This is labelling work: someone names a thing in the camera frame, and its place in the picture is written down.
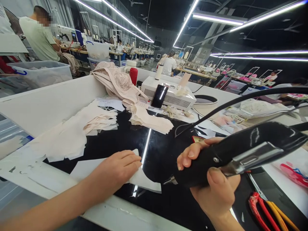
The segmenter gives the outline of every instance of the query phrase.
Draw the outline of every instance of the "scissors handle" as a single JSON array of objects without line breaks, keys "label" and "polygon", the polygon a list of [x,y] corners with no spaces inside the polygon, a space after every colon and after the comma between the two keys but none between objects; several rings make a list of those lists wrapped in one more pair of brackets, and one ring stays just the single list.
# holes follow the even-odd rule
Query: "scissors handle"
[{"label": "scissors handle", "polygon": [[256,219],[262,226],[262,228],[266,231],[270,231],[270,229],[267,227],[267,225],[262,220],[258,210],[257,210],[257,202],[259,202],[262,210],[264,211],[266,217],[268,218],[269,222],[272,224],[275,231],[280,231],[278,225],[275,223],[274,219],[270,215],[269,211],[266,209],[263,199],[260,197],[260,194],[257,192],[254,192],[253,195],[249,198],[249,206],[252,210],[252,213],[255,215]]}]

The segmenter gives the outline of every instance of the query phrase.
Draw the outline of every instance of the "ventilation grille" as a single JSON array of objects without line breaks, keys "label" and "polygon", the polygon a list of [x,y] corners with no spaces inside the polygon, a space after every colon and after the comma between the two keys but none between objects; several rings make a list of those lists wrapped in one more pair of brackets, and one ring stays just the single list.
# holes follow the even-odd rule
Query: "ventilation grille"
[{"label": "ventilation grille", "polygon": [[146,89],[144,90],[144,94],[145,94],[146,96],[148,96],[148,97],[153,98],[153,97],[154,97],[154,94],[155,94],[155,91],[152,91],[152,90],[146,88]]},{"label": "ventilation grille", "polygon": [[[144,94],[151,99],[151,98],[154,97],[155,91],[152,91],[152,90],[146,88],[146,89],[144,89]],[[183,100],[183,99],[175,98],[175,97],[170,96],[170,95],[167,94],[166,98],[164,100],[164,103],[165,104],[168,103],[168,104],[171,104],[171,105],[177,105],[177,106],[180,106],[180,107],[188,108],[188,106],[190,105],[191,102]]]},{"label": "ventilation grille", "polygon": [[170,103],[172,105],[177,105],[177,106],[180,106],[180,107],[184,107],[184,108],[187,108],[190,104],[189,101],[186,101],[186,100],[182,100],[182,99],[179,99],[179,98],[175,98],[175,97],[172,97],[170,95],[167,95],[164,102],[167,102],[167,103]]}]

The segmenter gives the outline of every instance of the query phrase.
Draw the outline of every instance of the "blue bin handle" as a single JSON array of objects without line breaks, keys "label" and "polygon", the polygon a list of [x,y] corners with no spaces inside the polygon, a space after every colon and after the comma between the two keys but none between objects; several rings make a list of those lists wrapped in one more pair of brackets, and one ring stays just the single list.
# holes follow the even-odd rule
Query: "blue bin handle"
[{"label": "blue bin handle", "polygon": [[15,70],[15,73],[16,74],[21,74],[21,75],[26,75],[27,74],[27,72],[26,71],[23,71],[24,73],[20,73],[20,72],[18,72],[17,70]]}]

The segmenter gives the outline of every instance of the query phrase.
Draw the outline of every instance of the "green t-shirt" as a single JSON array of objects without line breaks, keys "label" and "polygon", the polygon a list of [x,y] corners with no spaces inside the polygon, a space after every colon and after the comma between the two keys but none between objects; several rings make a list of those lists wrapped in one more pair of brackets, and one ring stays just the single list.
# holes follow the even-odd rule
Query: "green t-shirt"
[{"label": "green t-shirt", "polygon": [[20,27],[31,48],[40,60],[59,61],[60,57],[51,44],[56,44],[49,28],[29,17],[19,19]]}]

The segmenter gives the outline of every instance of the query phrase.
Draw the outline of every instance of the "ceiling fan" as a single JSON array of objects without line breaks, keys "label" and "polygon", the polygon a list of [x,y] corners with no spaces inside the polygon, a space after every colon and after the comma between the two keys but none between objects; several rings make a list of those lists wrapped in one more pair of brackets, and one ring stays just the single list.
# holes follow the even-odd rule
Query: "ceiling fan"
[{"label": "ceiling fan", "polygon": [[294,32],[294,33],[300,33],[299,30],[294,30],[294,28],[299,27],[301,25],[303,25],[303,23],[300,24],[296,24],[293,26],[294,23],[292,23],[291,26],[287,27],[287,28],[281,28],[281,29],[267,29],[267,30],[283,30],[283,31],[289,31],[289,32]]},{"label": "ceiling fan", "polygon": [[190,29],[197,29],[198,27],[190,27],[190,26],[187,26],[188,27],[188,29],[190,30]]},{"label": "ceiling fan", "polygon": [[131,2],[131,7],[133,7],[134,4],[140,4],[143,5],[141,2],[134,2],[134,0],[129,0]]},{"label": "ceiling fan", "polygon": [[256,39],[247,38],[247,35],[244,35],[244,37],[243,37],[243,38],[239,38],[239,39],[256,41]]},{"label": "ceiling fan", "polygon": [[147,21],[146,19],[147,19],[148,17],[144,17],[144,18],[138,17],[138,18],[141,18],[142,20]]}]

